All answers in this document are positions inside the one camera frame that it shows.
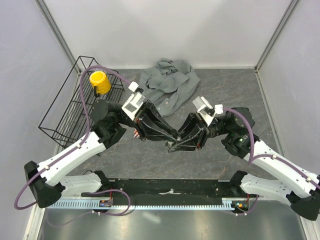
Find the mannequin hand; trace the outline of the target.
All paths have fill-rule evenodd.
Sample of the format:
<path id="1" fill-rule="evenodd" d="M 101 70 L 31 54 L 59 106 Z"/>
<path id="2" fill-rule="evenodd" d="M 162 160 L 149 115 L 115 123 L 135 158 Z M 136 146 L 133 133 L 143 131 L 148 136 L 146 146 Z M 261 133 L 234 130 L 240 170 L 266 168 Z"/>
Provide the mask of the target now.
<path id="1" fill-rule="evenodd" d="M 134 138 L 140 138 L 140 134 L 139 132 L 135 129 L 134 132 L 133 132 L 133 137 Z"/>

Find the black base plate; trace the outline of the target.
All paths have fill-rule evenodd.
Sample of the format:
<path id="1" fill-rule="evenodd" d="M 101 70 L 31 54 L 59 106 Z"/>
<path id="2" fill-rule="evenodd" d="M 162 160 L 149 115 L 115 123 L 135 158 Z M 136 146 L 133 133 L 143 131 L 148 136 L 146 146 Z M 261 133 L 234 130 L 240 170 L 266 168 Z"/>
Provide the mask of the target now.
<path id="1" fill-rule="evenodd" d="M 121 190 L 134 201 L 169 201 L 181 203 L 183 200 L 193 203 L 216 203 L 223 198 L 246 199 L 254 198 L 255 194 L 245 193 L 237 182 L 217 179 L 110 179 L 98 189 Z"/>

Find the grey shirt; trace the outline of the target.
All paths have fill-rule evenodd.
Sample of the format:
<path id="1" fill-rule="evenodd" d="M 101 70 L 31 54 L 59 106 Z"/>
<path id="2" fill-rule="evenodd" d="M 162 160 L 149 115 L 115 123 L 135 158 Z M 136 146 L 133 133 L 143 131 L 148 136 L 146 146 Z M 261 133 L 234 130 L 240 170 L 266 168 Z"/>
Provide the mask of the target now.
<path id="1" fill-rule="evenodd" d="M 160 115 L 168 117 L 193 95 L 200 81 L 187 61 L 162 58 L 140 73 L 138 85 Z"/>

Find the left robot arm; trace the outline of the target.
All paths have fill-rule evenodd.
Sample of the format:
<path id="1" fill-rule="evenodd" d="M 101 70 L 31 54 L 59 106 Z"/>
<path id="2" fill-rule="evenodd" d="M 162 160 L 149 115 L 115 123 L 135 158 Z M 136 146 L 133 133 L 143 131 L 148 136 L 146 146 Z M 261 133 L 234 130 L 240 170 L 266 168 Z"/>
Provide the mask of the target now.
<path id="1" fill-rule="evenodd" d="M 90 115 L 92 126 L 74 144 L 41 163 L 24 165 L 27 187 L 35 203 L 46 208 L 57 202 L 67 190 L 61 180 L 75 167 L 116 144 L 126 132 L 123 126 L 137 130 L 142 140 L 178 142 L 181 138 L 150 101 L 123 105 L 98 100 Z"/>

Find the yellow cup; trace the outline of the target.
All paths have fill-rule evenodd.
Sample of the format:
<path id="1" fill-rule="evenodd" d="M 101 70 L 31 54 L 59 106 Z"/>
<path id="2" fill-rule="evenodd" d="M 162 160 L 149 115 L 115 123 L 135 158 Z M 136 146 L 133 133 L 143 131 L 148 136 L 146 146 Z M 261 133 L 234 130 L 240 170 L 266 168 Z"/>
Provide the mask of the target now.
<path id="1" fill-rule="evenodd" d="M 103 71 L 95 71 L 89 76 L 89 81 L 93 88 L 93 93 L 96 98 L 100 95 L 108 93 L 111 89 L 111 83 L 108 76 Z"/>

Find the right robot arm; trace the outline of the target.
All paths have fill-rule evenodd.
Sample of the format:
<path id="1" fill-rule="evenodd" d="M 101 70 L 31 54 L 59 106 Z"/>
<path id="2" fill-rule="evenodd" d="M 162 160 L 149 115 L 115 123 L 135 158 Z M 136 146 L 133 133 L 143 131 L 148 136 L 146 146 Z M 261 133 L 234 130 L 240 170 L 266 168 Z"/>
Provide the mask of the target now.
<path id="1" fill-rule="evenodd" d="M 300 167 L 273 150 L 253 133 L 255 122 L 248 108 L 215 105 L 192 113 L 179 130 L 180 137 L 167 142 L 169 152 L 194 151 L 207 139 L 225 135 L 221 141 L 232 155 L 256 165 L 275 179 L 267 180 L 237 171 L 229 184 L 235 197 L 244 193 L 263 196 L 289 206 L 299 216 L 315 221 L 320 213 L 320 176 Z"/>

